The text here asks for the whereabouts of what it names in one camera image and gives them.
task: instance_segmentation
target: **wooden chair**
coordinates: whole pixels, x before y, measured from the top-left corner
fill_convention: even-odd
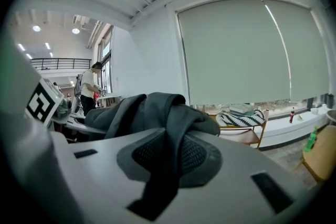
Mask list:
[[[317,135],[314,147],[302,150],[300,163],[303,164],[317,183],[326,181],[336,167],[336,126],[328,125]]]
[[[214,119],[215,122],[219,125],[219,123],[216,120],[216,115],[209,115],[209,116],[210,118]],[[242,133],[239,133],[239,134],[234,134],[234,135],[220,134],[220,136],[224,139],[228,139],[228,140],[242,143],[245,145],[258,144],[257,149],[259,149],[261,140],[263,139],[266,123],[267,123],[267,119],[263,124],[256,125],[253,127],[220,126],[219,125],[219,128],[221,131],[243,131]],[[257,134],[254,131],[254,128],[257,126],[260,126],[262,128],[260,138],[257,136]]]

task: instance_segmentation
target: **gray cloth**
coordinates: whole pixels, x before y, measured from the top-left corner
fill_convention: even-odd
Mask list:
[[[213,135],[220,132],[216,122],[206,113],[185,105],[182,95],[161,92],[136,95],[115,107],[91,110],[85,125],[107,130],[105,139],[156,127],[165,127],[168,135],[175,138],[179,136],[176,133],[184,135],[189,130]]]

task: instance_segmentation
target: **white wall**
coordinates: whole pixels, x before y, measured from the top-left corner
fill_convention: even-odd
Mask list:
[[[112,87],[125,96],[155,91],[182,93],[178,53],[165,9],[112,37]]]
[[[54,58],[82,58],[92,59],[92,49],[87,49],[90,33],[81,30],[77,35],[71,30],[73,25],[40,25],[41,31],[32,30],[32,25],[21,24],[13,26],[10,33],[15,43],[20,43],[26,49],[25,53],[33,58],[49,58],[52,52]]]

